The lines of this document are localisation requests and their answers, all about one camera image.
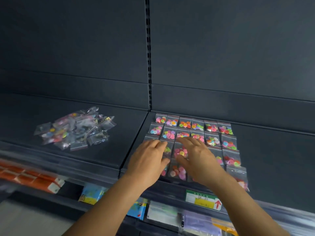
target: person's left hand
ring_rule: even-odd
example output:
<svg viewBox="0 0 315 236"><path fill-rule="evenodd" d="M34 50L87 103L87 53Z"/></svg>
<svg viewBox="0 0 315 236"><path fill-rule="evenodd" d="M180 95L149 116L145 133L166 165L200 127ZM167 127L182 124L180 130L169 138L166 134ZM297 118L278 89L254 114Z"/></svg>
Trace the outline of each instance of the person's left hand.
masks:
<svg viewBox="0 0 315 236"><path fill-rule="evenodd" d="M142 143L130 158L125 176L129 176L141 183L146 190L160 177L169 163L168 158L162 159L167 142L150 140Z"/></svg>

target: vertical metal strip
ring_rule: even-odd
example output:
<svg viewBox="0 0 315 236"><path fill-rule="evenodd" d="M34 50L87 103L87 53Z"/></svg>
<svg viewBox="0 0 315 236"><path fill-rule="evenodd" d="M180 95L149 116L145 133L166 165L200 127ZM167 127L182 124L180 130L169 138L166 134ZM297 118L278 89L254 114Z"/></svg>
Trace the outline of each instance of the vertical metal strip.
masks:
<svg viewBox="0 0 315 236"><path fill-rule="evenodd" d="M151 88L151 37L150 37L150 7L149 0L145 0L146 8L146 37L147 37L147 60L148 60L148 91L149 111L152 110L152 88Z"/></svg>

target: dark wall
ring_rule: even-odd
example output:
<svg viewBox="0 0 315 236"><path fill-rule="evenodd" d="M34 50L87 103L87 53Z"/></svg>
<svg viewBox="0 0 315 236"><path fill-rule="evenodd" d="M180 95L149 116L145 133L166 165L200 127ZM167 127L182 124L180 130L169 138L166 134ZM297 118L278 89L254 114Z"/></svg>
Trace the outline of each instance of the dark wall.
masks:
<svg viewBox="0 0 315 236"><path fill-rule="evenodd" d="M152 109L315 132L314 7L150 0Z"/></svg>
<svg viewBox="0 0 315 236"><path fill-rule="evenodd" d="M0 0L2 87L148 108L145 26L144 0Z"/></svg>

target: blue and yellow package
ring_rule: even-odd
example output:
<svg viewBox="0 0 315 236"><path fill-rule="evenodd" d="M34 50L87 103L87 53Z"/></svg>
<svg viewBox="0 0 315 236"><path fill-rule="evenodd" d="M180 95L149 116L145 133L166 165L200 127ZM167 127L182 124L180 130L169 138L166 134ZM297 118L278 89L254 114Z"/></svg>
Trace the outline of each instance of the blue and yellow package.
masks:
<svg viewBox="0 0 315 236"><path fill-rule="evenodd" d="M130 208L127 215L143 220L147 203L136 201Z"/></svg>
<svg viewBox="0 0 315 236"><path fill-rule="evenodd" d="M105 187L87 183L83 188L79 201L94 205L107 190Z"/></svg>

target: pile of plastic bags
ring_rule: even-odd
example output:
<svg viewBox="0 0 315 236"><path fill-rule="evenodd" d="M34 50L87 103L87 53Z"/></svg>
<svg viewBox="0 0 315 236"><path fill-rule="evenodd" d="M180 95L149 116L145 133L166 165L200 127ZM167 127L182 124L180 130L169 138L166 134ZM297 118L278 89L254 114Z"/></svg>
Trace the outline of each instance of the pile of plastic bags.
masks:
<svg viewBox="0 0 315 236"><path fill-rule="evenodd" d="M98 113L98 107L80 110L60 119L54 123L38 125L34 135L43 138L43 144L53 143L55 146L70 151L80 150L93 144L108 140L107 130L116 126L114 116L104 116Z"/></svg>

